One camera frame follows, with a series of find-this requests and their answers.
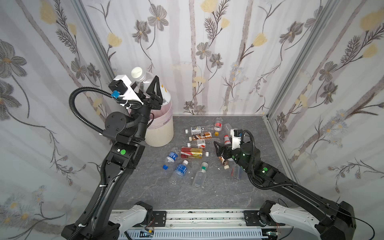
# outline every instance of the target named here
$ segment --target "plastic bottle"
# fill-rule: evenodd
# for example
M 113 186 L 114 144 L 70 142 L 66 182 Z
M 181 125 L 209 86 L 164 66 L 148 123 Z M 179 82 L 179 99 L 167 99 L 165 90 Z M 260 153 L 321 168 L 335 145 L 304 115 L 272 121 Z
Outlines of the plastic bottle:
M 207 176 L 207 167 L 208 163 L 203 162 L 201 164 L 201 169 L 196 173 L 195 180 L 193 181 L 193 186 L 201 188 L 204 184 L 205 178 Z
M 196 135 L 202 132 L 212 131 L 213 129 L 214 129 L 214 126 L 212 124 L 207 126 L 195 126 L 195 127 L 191 127 L 190 129 L 186 129 L 185 133 L 187 134 L 191 133 L 191 135 Z
M 144 92 L 147 97 L 149 97 L 149 95 L 146 94 L 146 91 L 155 76 L 150 72 L 143 71 L 140 67 L 135 67 L 134 69 L 132 69 L 131 76 L 133 80 L 137 82 L 137 86 L 139 87 L 139 89 Z M 162 83 L 160 83 L 160 91 L 161 95 L 163 96 L 163 105 L 168 104 L 170 102 L 170 93 Z
M 229 169 L 228 160 L 224 159 L 222 156 L 218 157 L 218 159 L 223 164 L 224 169 Z
M 203 154 L 205 156 L 209 156 L 209 152 L 205 152 L 200 148 L 192 148 L 192 147 L 182 147 L 180 152 L 181 158 L 198 158 L 201 159 Z
M 222 118 L 216 118 L 214 129 L 216 131 L 220 132 L 221 129 L 222 129 L 222 123 L 223 123 L 223 119 Z
M 184 160 L 182 163 L 180 163 L 177 168 L 174 170 L 171 178 L 169 179 L 169 182 L 172 185 L 176 185 L 182 177 L 184 177 L 185 173 L 187 172 L 187 165 L 188 161 Z
M 168 169 L 168 164 L 175 162 L 180 154 L 180 150 L 177 147 L 172 148 L 169 155 L 166 157 L 166 163 L 163 165 L 163 169 Z
M 195 141 L 198 139 L 207 139 L 207 138 L 212 138 L 212 133 L 211 132 L 202 132 L 200 134 L 196 134 L 194 136 L 189 137 L 190 141 Z
M 214 137 L 214 138 L 208 138 L 208 139 L 198 139 L 196 141 L 187 143 L 187 146 L 204 149 L 207 145 L 212 145 L 214 141 L 220 142 L 220 138 Z

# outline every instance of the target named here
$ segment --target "empty bottle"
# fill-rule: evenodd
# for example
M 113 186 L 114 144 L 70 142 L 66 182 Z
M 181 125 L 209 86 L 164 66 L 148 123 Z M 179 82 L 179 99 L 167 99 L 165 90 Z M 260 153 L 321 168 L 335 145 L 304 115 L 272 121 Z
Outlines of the empty bottle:
M 205 177 L 207 176 L 207 167 L 208 163 L 203 162 L 201 164 L 201 169 L 196 173 L 195 180 L 193 181 L 193 186 L 197 188 L 203 187 Z
M 214 129 L 216 131 L 220 132 L 222 129 L 222 124 L 223 124 L 223 119 L 222 118 L 216 118 Z
M 207 125 L 207 126 L 195 126 L 191 127 L 190 129 L 186 129 L 185 133 L 190 133 L 191 135 L 200 134 L 202 132 L 211 131 L 214 129 L 213 125 Z
M 152 80 L 155 78 L 155 76 L 150 72 L 143 71 L 140 67 L 135 67 L 134 69 L 132 69 L 131 76 L 133 80 L 137 82 L 137 86 L 139 87 L 139 89 L 147 97 L 149 97 L 146 91 L 149 85 L 151 84 Z M 163 96 L 163 105 L 168 104 L 170 102 L 170 93 L 161 83 L 160 83 L 160 91 L 161 91 L 161 95 Z
M 168 169 L 168 164 L 176 161 L 177 157 L 180 154 L 180 150 L 177 147 L 172 148 L 169 155 L 166 157 L 166 163 L 163 165 L 163 169 Z
M 187 146 L 204 149 L 207 145 L 212 145 L 214 143 L 214 141 L 220 142 L 220 139 L 217 137 L 207 138 L 207 139 L 198 139 L 196 141 L 192 141 L 192 142 L 187 143 Z
M 184 160 L 182 163 L 180 163 L 177 166 L 177 168 L 174 170 L 171 178 L 169 179 L 169 182 L 172 185 L 176 185 L 181 180 L 181 178 L 184 177 L 185 173 L 187 172 L 187 165 L 188 165 L 188 161 Z

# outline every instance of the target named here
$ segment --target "trash can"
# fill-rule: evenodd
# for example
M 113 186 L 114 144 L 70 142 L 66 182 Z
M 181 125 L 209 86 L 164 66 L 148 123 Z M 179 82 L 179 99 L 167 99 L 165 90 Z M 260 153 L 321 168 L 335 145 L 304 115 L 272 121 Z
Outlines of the trash can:
M 173 138 L 172 101 L 161 106 L 161 110 L 152 110 L 151 113 L 154 115 L 154 120 L 147 128 L 145 142 L 152 147 L 164 146 Z

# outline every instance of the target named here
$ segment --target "wall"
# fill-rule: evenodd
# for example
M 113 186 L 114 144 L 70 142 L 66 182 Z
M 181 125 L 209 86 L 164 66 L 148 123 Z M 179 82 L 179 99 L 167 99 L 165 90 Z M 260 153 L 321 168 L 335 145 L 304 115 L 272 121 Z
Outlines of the wall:
M 160 77 L 177 114 L 264 114 L 326 1 L 82 0 L 112 67 Z
M 273 121 L 307 188 L 383 233 L 384 3 L 342 0 Z M 354 239 L 372 230 L 357 221 Z
M 110 148 L 75 118 L 68 97 L 81 86 L 107 89 L 111 79 L 69 1 L 1 1 L 0 26 L 0 235 L 62 239 Z M 99 127 L 121 109 L 92 93 L 76 106 Z

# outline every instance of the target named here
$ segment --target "gray marble floor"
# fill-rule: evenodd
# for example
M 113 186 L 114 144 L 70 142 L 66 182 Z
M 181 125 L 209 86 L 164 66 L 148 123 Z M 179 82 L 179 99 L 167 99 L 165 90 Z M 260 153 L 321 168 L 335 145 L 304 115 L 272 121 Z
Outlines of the gray marble floor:
M 246 174 L 241 180 L 231 177 L 232 168 L 224 170 L 216 157 L 214 146 L 207 146 L 209 157 L 203 159 L 192 159 L 188 164 L 188 171 L 178 185 L 169 184 L 168 180 L 172 171 L 182 162 L 181 158 L 176 160 L 166 171 L 162 168 L 165 157 L 172 147 L 185 146 L 188 136 L 184 129 L 191 126 L 212 124 L 215 117 L 206 116 L 182 116 L 173 117 L 174 138 L 163 147 L 150 147 L 146 145 L 143 156 L 132 174 L 124 185 L 114 209 L 129 209 L 136 202 L 143 201 L 152 205 L 155 209 L 185 209 L 185 208 L 256 208 L 260 207 L 265 200 L 276 201 L 283 199 L 288 205 L 292 202 L 280 194 L 271 190 L 259 190 L 252 186 Z M 268 134 L 267 128 L 258 116 L 224 116 L 223 123 L 230 123 L 233 128 L 247 129 L 255 137 L 256 147 L 261 151 L 263 161 L 284 171 L 277 155 L 276 149 Z M 196 172 L 201 163 L 207 162 L 207 178 L 204 189 L 192 187 Z

